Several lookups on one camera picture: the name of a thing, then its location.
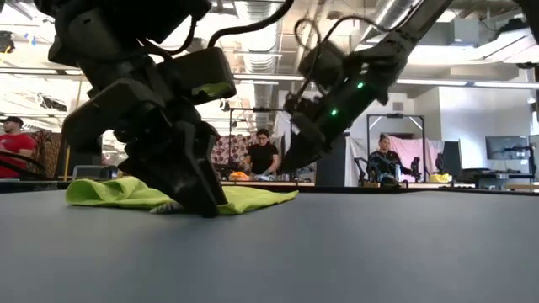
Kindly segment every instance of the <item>monitor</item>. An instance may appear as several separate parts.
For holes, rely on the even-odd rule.
[[[488,160],[526,160],[526,151],[511,151],[514,147],[528,145],[527,136],[487,136],[487,159]]]

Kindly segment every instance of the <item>lime green towel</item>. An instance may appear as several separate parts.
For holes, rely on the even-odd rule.
[[[276,205],[294,199],[298,191],[287,194],[242,186],[223,187],[228,204],[219,206],[221,215],[239,215],[250,210]],[[76,180],[66,191],[66,201],[76,206],[124,207],[149,209],[152,213],[170,213],[180,210],[178,203],[166,194],[148,188],[133,177],[119,178],[103,183]]]

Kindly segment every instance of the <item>metal frame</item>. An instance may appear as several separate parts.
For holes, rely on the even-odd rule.
[[[531,138],[534,138],[534,137],[539,137],[539,135],[529,135],[528,136],[528,144],[534,144],[534,142],[531,141]],[[529,165],[529,172],[532,173],[533,172],[533,168],[531,167],[532,164],[535,164],[535,173],[533,174],[533,178],[534,180],[533,181],[537,181],[539,180],[539,169],[537,167],[537,160],[539,159],[539,157],[535,157],[535,152],[537,151],[537,149],[539,148],[539,146],[535,146],[534,149],[530,150],[529,153],[530,153],[530,157],[529,157],[529,160],[528,160],[528,165]]]
[[[376,120],[371,124],[371,118],[376,117]],[[423,143],[423,182],[427,183],[427,152],[426,152],[426,139],[424,134],[424,116],[417,114],[368,114],[367,115],[367,154],[371,154],[371,129],[380,121],[381,118],[387,119],[404,119],[409,118],[420,130],[421,130],[421,141]]]

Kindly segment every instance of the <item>patterned fabric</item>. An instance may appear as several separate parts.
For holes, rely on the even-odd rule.
[[[46,176],[54,178],[58,153],[60,152],[61,134],[52,133],[49,130],[39,130],[28,134],[37,146],[34,151],[34,159],[45,167]],[[37,167],[30,165],[29,170],[37,173]]]
[[[231,162],[242,162],[247,156],[247,147],[254,143],[256,143],[256,136],[222,136],[213,147],[211,161],[214,164],[228,164],[230,157]]]

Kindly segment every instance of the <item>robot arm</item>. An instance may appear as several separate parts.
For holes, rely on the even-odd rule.
[[[178,201],[188,212],[218,215],[227,203],[211,150],[219,136],[195,106],[236,94],[227,59],[215,47],[223,35],[260,30],[282,18],[293,0],[267,19],[217,31],[209,47],[173,57],[189,47],[196,22],[211,11],[210,0],[35,0],[55,18],[49,60],[83,71],[92,90],[87,103],[69,114],[62,135],[84,151],[106,130],[125,143],[119,168]],[[191,17],[187,40],[177,50],[162,43]],[[156,63],[149,55],[161,56]]]
[[[312,102],[289,94],[285,110],[299,129],[297,140],[286,153],[282,170],[290,171],[317,161],[331,150],[331,143],[375,100],[388,101],[387,91],[398,79],[414,47],[448,9],[452,0],[424,0],[397,29],[367,50],[345,55],[330,41],[323,41],[307,54],[300,73],[326,93]],[[539,34],[537,0],[516,0]]]

